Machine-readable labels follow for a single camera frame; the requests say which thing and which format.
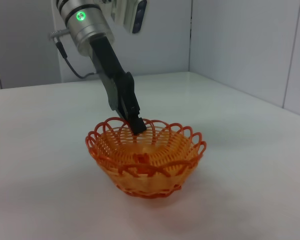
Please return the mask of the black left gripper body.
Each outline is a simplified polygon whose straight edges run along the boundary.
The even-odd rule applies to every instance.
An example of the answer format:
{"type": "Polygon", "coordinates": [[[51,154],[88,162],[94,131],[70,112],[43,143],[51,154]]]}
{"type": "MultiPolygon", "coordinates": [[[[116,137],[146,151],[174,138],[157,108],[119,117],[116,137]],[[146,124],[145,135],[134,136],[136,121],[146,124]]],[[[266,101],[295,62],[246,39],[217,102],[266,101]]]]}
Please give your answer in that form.
{"type": "Polygon", "coordinates": [[[106,36],[90,40],[91,60],[103,84],[126,84],[126,72],[123,70],[106,36]]]}

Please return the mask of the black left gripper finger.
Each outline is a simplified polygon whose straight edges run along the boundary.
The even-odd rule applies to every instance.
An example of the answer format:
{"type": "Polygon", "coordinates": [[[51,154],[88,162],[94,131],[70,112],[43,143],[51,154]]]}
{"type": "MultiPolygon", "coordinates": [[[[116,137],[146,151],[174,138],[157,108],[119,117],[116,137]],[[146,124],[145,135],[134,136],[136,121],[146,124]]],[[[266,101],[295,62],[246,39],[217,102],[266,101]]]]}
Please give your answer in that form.
{"type": "Polygon", "coordinates": [[[115,78],[118,96],[118,115],[124,119],[132,133],[137,136],[146,131],[146,125],[140,114],[140,106],[135,94],[135,81],[130,72],[120,72],[115,78]]]}
{"type": "Polygon", "coordinates": [[[108,103],[113,111],[124,120],[128,121],[130,114],[128,106],[130,103],[130,75],[119,74],[114,78],[101,74],[100,79],[105,87],[108,103]]]}

